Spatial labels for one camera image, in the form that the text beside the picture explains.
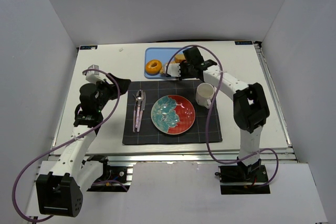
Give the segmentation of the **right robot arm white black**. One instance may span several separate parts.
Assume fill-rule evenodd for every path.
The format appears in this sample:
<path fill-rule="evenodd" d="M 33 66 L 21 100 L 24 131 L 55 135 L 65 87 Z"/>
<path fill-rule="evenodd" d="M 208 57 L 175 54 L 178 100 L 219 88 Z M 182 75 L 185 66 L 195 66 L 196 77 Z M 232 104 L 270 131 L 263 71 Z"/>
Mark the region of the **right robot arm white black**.
<path fill-rule="evenodd" d="M 269 106 L 262 85 L 246 83 L 225 72 L 220 60 L 204 60 L 199 46 L 183 48 L 185 61 L 177 69 L 179 79 L 196 78 L 216 88 L 233 102 L 233 117 L 240 129 L 240 149 L 235 163 L 246 176 L 261 166 L 260 137 L 270 116 Z"/>

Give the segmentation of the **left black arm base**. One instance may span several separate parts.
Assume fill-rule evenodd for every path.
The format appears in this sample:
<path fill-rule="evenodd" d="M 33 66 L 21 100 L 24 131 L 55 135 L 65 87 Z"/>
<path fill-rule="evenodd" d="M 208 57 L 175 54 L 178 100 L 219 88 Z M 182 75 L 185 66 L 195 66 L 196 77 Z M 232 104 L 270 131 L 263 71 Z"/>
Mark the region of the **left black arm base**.
<path fill-rule="evenodd" d="M 113 166 L 110 164 L 108 157 L 103 155 L 92 155 L 82 161 L 82 167 L 89 161 L 98 161 L 103 164 L 103 173 L 97 178 L 87 191 L 90 192 L 126 192 L 130 186 L 127 183 L 126 166 Z"/>

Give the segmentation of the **long tan bread roll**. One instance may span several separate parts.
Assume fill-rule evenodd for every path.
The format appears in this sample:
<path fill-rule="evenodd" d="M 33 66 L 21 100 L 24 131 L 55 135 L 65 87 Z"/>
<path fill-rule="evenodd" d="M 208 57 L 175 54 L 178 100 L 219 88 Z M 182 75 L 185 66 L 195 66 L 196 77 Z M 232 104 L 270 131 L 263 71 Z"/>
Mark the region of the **long tan bread roll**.
<path fill-rule="evenodd" d="M 169 69 L 170 64 L 167 62 L 162 65 L 162 68 L 159 72 L 161 76 L 169 76 L 168 69 Z"/>

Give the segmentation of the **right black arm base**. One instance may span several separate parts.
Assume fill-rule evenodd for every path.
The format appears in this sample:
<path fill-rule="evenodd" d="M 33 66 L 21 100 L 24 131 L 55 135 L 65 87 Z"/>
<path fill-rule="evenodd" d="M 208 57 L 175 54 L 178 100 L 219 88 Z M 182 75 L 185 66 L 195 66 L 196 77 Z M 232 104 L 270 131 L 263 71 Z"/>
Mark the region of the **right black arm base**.
<path fill-rule="evenodd" d="M 222 195 L 261 195 L 270 194 L 268 175 L 264 165 L 245 177 L 238 166 L 219 166 L 215 176 L 219 179 Z"/>

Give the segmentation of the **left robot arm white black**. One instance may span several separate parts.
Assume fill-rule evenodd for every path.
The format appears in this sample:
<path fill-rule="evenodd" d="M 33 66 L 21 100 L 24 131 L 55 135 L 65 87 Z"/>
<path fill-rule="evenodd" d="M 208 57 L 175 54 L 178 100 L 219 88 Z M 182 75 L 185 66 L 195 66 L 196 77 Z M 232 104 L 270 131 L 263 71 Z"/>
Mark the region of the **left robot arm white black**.
<path fill-rule="evenodd" d="M 104 174 L 105 158 L 84 160 L 86 152 L 107 120 L 102 110 L 109 101 L 118 101 L 128 91 L 131 80 L 99 70 L 85 73 L 87 83 L 79 89 L 71 140 L 47 174 L 36 180 L 39 212 L 51 216 L 78 216 L 84 193 Z"/>

